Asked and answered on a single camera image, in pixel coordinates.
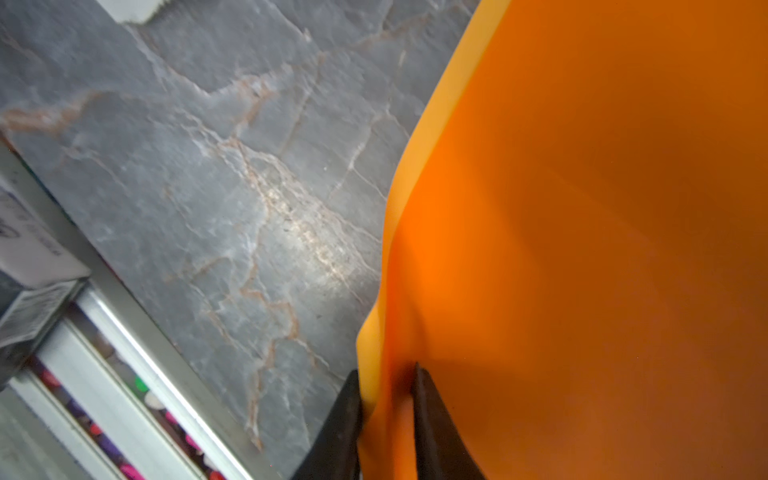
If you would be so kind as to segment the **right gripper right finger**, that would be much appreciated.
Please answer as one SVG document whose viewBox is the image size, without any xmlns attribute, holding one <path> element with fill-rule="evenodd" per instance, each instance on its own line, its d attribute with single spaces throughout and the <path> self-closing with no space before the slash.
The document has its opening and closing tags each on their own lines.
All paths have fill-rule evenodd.
<svg viewBox="0 0 768 480">
<path fill-rule="evenodd" d="M 432 376 L 419 364 L 415 365 L 411 393 L 417 478 L 485 479 L 462 441 Z"/>
</svg>

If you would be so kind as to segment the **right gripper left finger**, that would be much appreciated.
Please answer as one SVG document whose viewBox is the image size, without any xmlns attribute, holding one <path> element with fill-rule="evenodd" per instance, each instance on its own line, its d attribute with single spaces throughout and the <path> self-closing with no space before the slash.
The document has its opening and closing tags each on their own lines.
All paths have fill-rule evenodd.
<svg viewBox="0 0 768 480">
<path fill-rule="evenodd" d="M 314 444 L 292 475 L 293 480 L 360 478 L 357 441 L 363 423 L 359 374 L 347 376 Z"/>
</svg>

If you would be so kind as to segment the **orange wrapping paper sheet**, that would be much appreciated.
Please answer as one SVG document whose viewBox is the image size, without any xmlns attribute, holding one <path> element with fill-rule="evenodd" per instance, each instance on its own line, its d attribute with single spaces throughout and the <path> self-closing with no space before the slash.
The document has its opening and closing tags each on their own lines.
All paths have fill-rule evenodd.
<svg viewBox="0 0 768 480">
<path fill-rule="evenodd" d="M 767 5 L 482 1 L 396 170 L 368 479 L 427 369 L 489 479 L 767 475 Z"/>
</svg>

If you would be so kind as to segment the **black box on rail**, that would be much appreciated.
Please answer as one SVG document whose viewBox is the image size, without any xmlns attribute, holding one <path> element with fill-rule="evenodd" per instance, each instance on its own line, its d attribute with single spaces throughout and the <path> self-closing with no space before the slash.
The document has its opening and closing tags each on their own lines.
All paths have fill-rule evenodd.
<svg viewBox="0 0 768 480">
<path fill-rule="evenodd" d="M 1 386 L 35 353 L 90 269 L 1 191 Z"/>
</svg>

